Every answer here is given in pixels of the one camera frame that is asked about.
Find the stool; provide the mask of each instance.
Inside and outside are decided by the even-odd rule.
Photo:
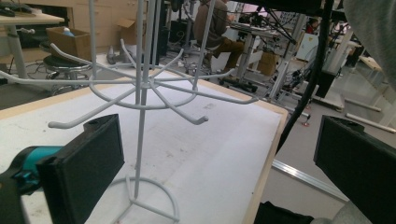
[[[43,60],[44,66],[53,71],[53,73],[48,74],[46,79],[66,79],[66,80],[88,80],[88,76],[85,74],[80,74],[79,72],[88,71],[92,67],[84,63],[70,62],[62,58],[54,57],[52,55],[47,56]],[[71,88],[72,90],[80,89],[84,87],[83,85],[66,85],[66,86],[52,86],[51,95],[56,95],[59,91]]]
[[[197,48],[198,51],[201,50],[201,45],[199,45],[198,43],[194,43],[194,44],[192,44],[192,45],[193,45],[195,48]],[[206,56],[206,54],[212,54],[212,50],[213,50],[213,49],[215,49],[215,48],[205,48],[205,50],[204,50],[205,56]],[[209,76],[209,75],[212,74],[211,62],[209,61],[208,63],[209,63],[209,66],[205,65],[205,63],[204,63],[204,61],[203,61],[203,65],[205,65],[205,66],[201,66],[201,71],[202,71],[204,74],[206,74],[207,76]]]

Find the vertical metal rod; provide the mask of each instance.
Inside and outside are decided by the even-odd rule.
[[[91,59],[92,59],[92,75],[96,77],[96,32],[95,32],[95,14],[93,0],[90,0],[90,31],[91,31]]]
[[[207,13],[207,19],[206,19],[206,25],[205,25],[205,31],[204,31],[204,39],[202,40],[202,44],[201,44],[201,52],[199,54],[197,71],[201,71],[202,61],[204,60],[204,51],[206,48],[207,35],[209,34],[210,22],[212,22],[213,10],[215,8],[214,2],[215,1],[212,1],[213,4],[210,4],[209,12]],[[198,76],[195,76],[194,83],[192,86],[193,89],[196,88],[197,83],[198,83]]]
[[[7,39],[9,48],[14,55],[15,64],[17,65],[18,77],[27,78],[26,68],[24,65],[23,53],[20,38],[17,33],[15,25],[9,25],[7,27]]]
[[[145,62],[143,65],[143,83],[149,83],[149,68],[152,48],[152,33],[154,27],[156,1],[148,1],[148,19],[146,29],[146,43],[145,43]]]
[[[194,11],[194,5],[195,5],[195,1],[194,0],[190,0],[190,15],[187,16],[187,31],[186,31],[186,38],[185,38],[185,42],[184,42],[184,48],[185,49],[189,49],[190,45],[190,36],[191,36],[191,27],[192,27],[192,22],[191,19],[192,18],[192,13]]]
[[[142,47],[143,47],[143,8],[144,0],[137,3],[137,46],[136,46],[136,96],[135,103],[140,105],[142,83]]]
[[[146,105],[147,102],[147,89],[142,90],[142,102],[141,105]],[[136,167],[135,167],[135,181],[134,181],[134,198],[137,199],[139,196],[139,185],[140,185],[140,168],[142,166],[142,154],[143,154],[143,138],[145,131],[145,119],[146,109],[140,109],[139,116],[139,131],[137,136],[137,156],[136,156]]]
[[[157,0],[157,6],[156,6],[156,12],[155,12],[155,29],[154,29],[154,49],[152,51],[152,57],[153,57],[153,65],[152,67],[155,67],[155,62],[157,60],[157,47],[158,47],[158,32],[160,28],[160,18],[161,18],[161,1],[162,0]]]
[[[151,56],[151,43],[152,43],[152,31],[153,31],[153,21],[154,21],[154,11],[156,2],[148,1],[148,19],[147,19],[147,30],[146,30],[146,43],[145,43],[145,64],[143,66],[143,83],[149,84],[149,60]],[[141,89],[141,99],[140,104],[146,105],[147,102],[147,89]],[[146,109],[140,109],[140,119],[139,119],[139,134],[137,140],[137,158],[135,167],[135,182],[134,182],[134,198],[137,199],[139,195],[139,185],[140,185],[140,169],[142,165],[142,154],[143,154],[143,138],[145,131],[145,119],[146,119]]]

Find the table surface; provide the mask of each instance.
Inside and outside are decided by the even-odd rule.
[[[199,90],[203,92],[249,98],[212,83],[199,83]],[[184,81],[172,84],[190,87],[190,83]],[[128,85],[101,87],[101,92],[111,97],[131,88]],[[171,102],[189,96],[165,88],[159,90]],[[133,102],[134,95],[125,101]],[[150,91],[148,103],[160,102]],[[47,126],[50,121],[76,119],[103,103],[87,88],[0,111],[0,173],[26,147],[63,146],[82,133],[82,125],[57,130]],[[196,126],[169,109],[148,111],[142,176],[164,184],[174,194],[180,223],[253,223],[287,111],[262,101],[236,105],[199,96],[180,109],[196,118],[207,115],[209,121]],[[95,118],[114,113],[120,115],[125,155],[125,165],[116,178],[123,178],[125,174],[134,176],[139,113],[114,105]],[[109,188],[87,223],[110,223],[128,204],[126,198],[124,185]],[[170,203],[162,192],[144,183],[138,199],[171,213]],[[23,196],[23,201],[33,224],[51,223],[42,192]],[[173,222],[133,206],[121,223]]]
[[[63,18],[54,17],[44,13],[35,14],[34,17],[5,17],[0,16],[0,25],[26,25],[26,24],[48,24],[64,21]]]

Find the person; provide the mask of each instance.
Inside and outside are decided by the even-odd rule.
[[[222,70],[223,73],[226,73],[230,71],[230,69],[236,67],[239,56],[241,56],[244,51],[244,43],[232,41],[226,36],[223,36],[227,30],[227,26],[229,26],[231,21],[234,20],[234,15],[227,15],[228,8],[226,3],[228,1],[229,0],[201,0],[193,25],[194,37],[197,40],[197,43],[202,45],[209,7],[210,4],[214,3],[215,8],[213,10],[205,46],[206,48],[211,49],[212,53],[206,54],[203,64],[211,69],[210,61],[212,55],[215,58],[218,58],[222,52],[231,52],[227,63]]]
[[[354,34],[396,90],[396,0],[344,0],[344,9]]]
[[[305,27],[305,32],[307,34],[313,35],[315,33],[315,31],[318,29],[318,26],[319,26],[318,20],[311,18],[311,19],[309,19],[309,22]]]

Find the black cable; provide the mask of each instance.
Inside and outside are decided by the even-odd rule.
[[[265,10],[268,10],[268,13],[270,14],[270,16],[272,16],[274,18],[274,20],[276,21],[276,24],[278,24],[280,26],[280,28],[283,30],[283,32],[279,31],[281,34],[283,34],[287,39],[289,39],[291,41],[291,43],[295,44],[296,41],[293,39],[293,37],[286,31],[286,29],[282,26],[282,24],[280,23],[277,15],[274,13],[274,11],[271,8],[265,8]]]
[[[286,139],[289,136],[291,128],[293,127],[294,123],[297,121],[297,118],[301,116],[304,111],[304,108],[308,104],[312,93],[315,90],[315,87],[318,83],[318,78],[321,73],[321,69],[323,67],[324,57],[326,54],[326,43],[327,43],[327,36],[330,32],[330,22],[332,17],[332,5],[334,4],[334,0],[326,0],[323,15],[322,15],[322,26],[320,28],[320,33],[318,37],[318,53],[315,59],[314,67],[312,69],[311,78],[309,79],[308,86],[297,106],[294,109],[293,114],[291,115],[288,123],[283,130],[283,133],[280,135],[279,145],[277,146],[276,154],[282,148],[283,144],[285,143]]]
[[[12,57],[12,60],[11,60],[11,64],[9,65],[9,68],[8,68],[8,73],[11,75],[11,67],[12,67],[12,63],[14,62],[14,57]]]

